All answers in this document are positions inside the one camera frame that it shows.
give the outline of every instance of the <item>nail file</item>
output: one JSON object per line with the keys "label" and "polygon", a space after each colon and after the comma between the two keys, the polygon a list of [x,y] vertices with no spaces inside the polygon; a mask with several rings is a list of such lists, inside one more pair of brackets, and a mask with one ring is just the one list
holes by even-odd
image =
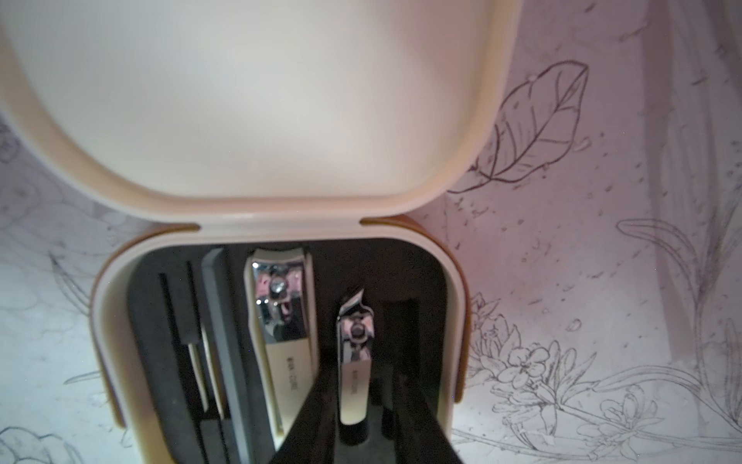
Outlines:
{"label": "nail file", "polygon": [[363,289],[340,307],[338,334],[338,409],[340,438],[357,445],[368,437],[373,310],[363,304]]}
{"label": "nail file", "polygon": [[276,449],[289,433],[318,369],[311,260],[302,249],[259,249],[245,265],[250,336]]}
{"label": "nail file", "polygon": [[[227,449],[235,452],[236,456],[235,459],[230,458],[229,462],[252,464],[251,422],[255,418],[250,414],[247,376],[240,355],[240,340],[234,329],[233,292],[229,284],[229,271],[224,249],[216,248],[208,252],[203,257],[201,267],[216,357],[219,359],[224,392],[230,411],[230,418],[223,419],[225,441],[226,437],[231,436],[229,434],[234,434],[234,446],[228,443]],[[216,385],[213,386],[216,392],[218,388]]]}

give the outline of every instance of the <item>manicure set case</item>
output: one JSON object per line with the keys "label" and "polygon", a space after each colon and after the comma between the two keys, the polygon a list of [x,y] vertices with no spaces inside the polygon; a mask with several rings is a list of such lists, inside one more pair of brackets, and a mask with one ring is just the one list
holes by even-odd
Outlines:
{"label": "manicure set case", "polygon": [[[517,0],[0,3],[6,121],[72,186],[161,224],[114,253],[91,302],[114,416],[143,462],[180,463],[189,453],[174,450],[192,440],[179,431],[183,409],[161,406],[177,397],[162,372],[168,356],[177,365],[188,343],[203,343],[201,265],[214,249],[226,256],[236,362],[252,442],[265,456],[286,431],[267,420],[275,399],[248,328],[243,271],[257,249],[312,256],[313,363],[335,356],[340,298],[354,285],[374,309],[374,363],[393,357],[385,327],[411,327],[406,349],[450,433],[467,366],[466,281],[446,246],[404,213],[443,194],[488,142],[520,8]],[[194,316],[168,315],[178,304]]]}

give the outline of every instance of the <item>pencil sketch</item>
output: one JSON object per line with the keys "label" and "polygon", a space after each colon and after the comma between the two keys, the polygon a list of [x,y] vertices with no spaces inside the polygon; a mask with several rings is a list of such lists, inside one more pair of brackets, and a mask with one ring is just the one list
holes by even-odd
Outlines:
{"label": "pencil sketch", "polygon": [[742,227],[730,230],[732,218],[742,199],[742,183],[733,190],[726,205],[712,211],[706,233],[706,248],[700,255],[688,237],[676,226],[658,219],[628,219],[616,228],[629,237],[652,242],[666,252],[678,266],[692,300],[693,336],[697,374],[670,367],[642,366],[618,373],[599,382],[596,391],[622,388],[627,382],[666,380],[674,382],[696,396],[704,405],[726,420],[742,434],[742,350],[740,335],[731,318],[724,324],[726,372],[722,391],[710,379],[706,366],[703,339],[703,314],[716,283],[740,241]]}
{"label": "pencil sketch", "polygon": [[119,440],[119,444],[121,445],[121,448],[131,448],[134,446],[134,438],[132,437],[128,428],[124,429],[124,431],[121,433],[121,440]]}
{"label": "pencil sketch", "polygon": [[59,291],[65,296],[75,309],[84,316],[90,315],[90,304],[91,299],[87,292],[85,292],[78,284],[69,272],[65,271],[59,260],[49,252],[49,261],[51,262],[51,271],[54,274],[54,281],[56,282]]}
{"label": "pencil sketch", "polygon": [[57,435],[6,427],[0,431],[0,463],[82,464],[82,458],[74,446]]}
{"label": "pencil sketch", "polygon": [[[548,348],[540,344],[523,347],[521,334],[502,314],[495,315],[498,302],[486,302],[481,294],[472,300],[473,336],[467,388],[488,384],[495,405],[492,411],[502,415],[521,445],[487,439],[456,429],[458,444],[481,442],[498,448],[537,457],[570,460],[598,460],[623,457],[637,460],[641,442],[662,443],[665,451],[678,446],[713,451],[742,453],[742,351],[739,333],[731,319],[726,327],[726,390],[722,398],[714,395],[703,373],[700,354],[700,376],[667,366],[637,366],[603,379],[585,380],[597,354],[580,358],[574,348],[563,350],[557,340]],[[687,389],[704,405],[726,420],[739,437],[675,437],[653,429],[662,422],[657,403],[647,398],[640,386],[645,382],[672,382]],[[598,411],[575,405],[574,397],[586,392],[611,393]],[[562,430],[559,418],[570,416],[581,421],[576,429]]]}
{"label": "pencil sketch", "polygon": [[[449,193],[493,181],[515,183],[561,160],[574,144],[588,74],[585,63],[562,61],[510,91],[489,141]],[[589,143],[583,140],[579,148]]]}
{"label": "pencil sketch", "polygon": [[100,379],[101,377],[103,377],[101,371],[94,370],[93,372],[81,373],[78,376],[72,376],[69,379],[65,380],[65,383],[63,385],[72,385],[73,383]]}
{"label": "pencil sketch", "polygon": [[0,120],[0,163],[8,164],[21,151],[21,142],[10,128]]}

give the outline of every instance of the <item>open case lid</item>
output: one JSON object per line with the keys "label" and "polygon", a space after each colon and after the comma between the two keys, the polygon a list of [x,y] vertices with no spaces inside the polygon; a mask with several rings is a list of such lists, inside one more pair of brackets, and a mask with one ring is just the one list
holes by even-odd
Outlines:
{"label": "open case lid", "polygon": [[519,0],[0,0],[0,111],[140,217],[394,215],[489,136]]}

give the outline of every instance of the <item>leaf drawing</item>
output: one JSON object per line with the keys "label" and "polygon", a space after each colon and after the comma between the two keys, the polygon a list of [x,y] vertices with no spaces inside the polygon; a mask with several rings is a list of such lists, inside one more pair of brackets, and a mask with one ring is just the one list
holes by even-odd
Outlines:
{"label": "leaf drawing", "polygon": [[78,376],[70,377],[69,379],[65,380],[65,383],[63,385],[71,385],[77,382],[85,382],[87,380],[100,379],[101,376],[102,374],[100,370],[94,370],[93,372],[82,373]]}
{"label": "leaf drawing", "polygon": [[585,372],[590,368],[590,365],[595,360],[596,353],[593,353],[592,356],[590,356],[586,361],[584,361],[581,365],[573,368],[569,373],[567,373],[562,381],[560,382],[559,386],[556,389],[556,400],[559,402],[564,402],[567,399],[567,392],[570,388],[572,388],[578,380],[582,378],[583,375],[585,375]]}
{"label": "leaf drawing", "polygon": [[676,226],[661,219],[623,219],[618,221],[616,229],[624,235],[652,242],[665,250],[680,266],[689,289],[697,289],[701,274],[698,256],[691,241]]}
{"label": "leaf drawing", "polygon": [[622,370],[612,376],[600,380],[593,390],[596,392],[614,391],[637,385],[641,382],[664,380],[673,382],[696,396],[701,396],[703,386],[693,375],[674,367],[666,366],[637,366]]}
{"label": "leaf drawing", "polygon": [[558,62],[515,87],[487,145],[449,192],[469,192],[494,180],[518,182],[561,160],[574,144],[588,71],[581,62]]}

